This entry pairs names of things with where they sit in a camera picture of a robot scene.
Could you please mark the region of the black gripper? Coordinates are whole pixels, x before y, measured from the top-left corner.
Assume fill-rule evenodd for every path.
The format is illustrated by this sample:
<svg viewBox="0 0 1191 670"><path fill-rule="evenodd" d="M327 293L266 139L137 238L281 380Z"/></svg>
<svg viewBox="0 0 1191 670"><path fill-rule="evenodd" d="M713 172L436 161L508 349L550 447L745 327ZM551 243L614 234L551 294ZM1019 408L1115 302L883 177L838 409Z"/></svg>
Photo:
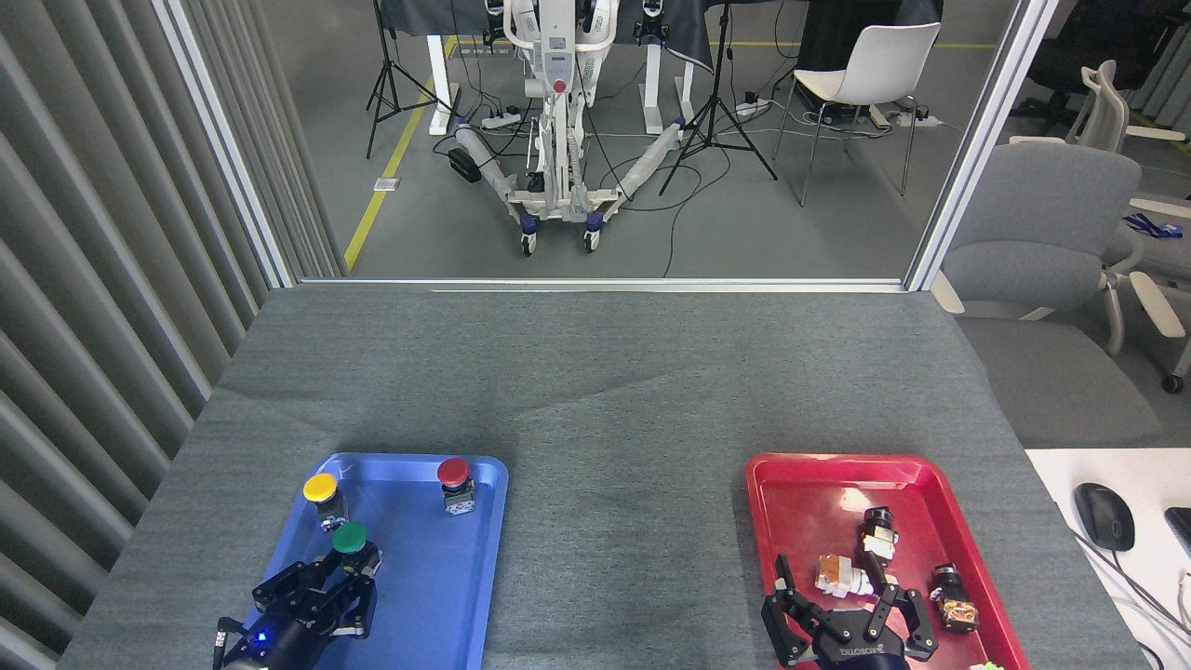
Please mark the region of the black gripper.
<svg viewBox="0 0 1191 670"><path fill-rule="evenodd" d="M774 589L761 606L761 618L779 666L815 662L821 669L909 669L904 652L925 662L939 649L919 590L904 589L886 576L881 558L871 558L871 584L877 594L871 640L859 633L843 641L827 635L830 615L796 590L786 555L777 555L775 569ZM896 632L885 631L892 608L900 610L906 622L905 641Z"/></svg>
<svg viewBox="0 0 1191 670"><path fill-rule="evenodd" d="M222 649L225 669L312 669L332 637L368 639L376 610L376 581L350 575L328 588L339 572L342 555L294 561L256 586L252 601L261 615L250 628L233 618L222 619L222 639L241 638ZM297 616L268 610L298 612Z"/></svg>

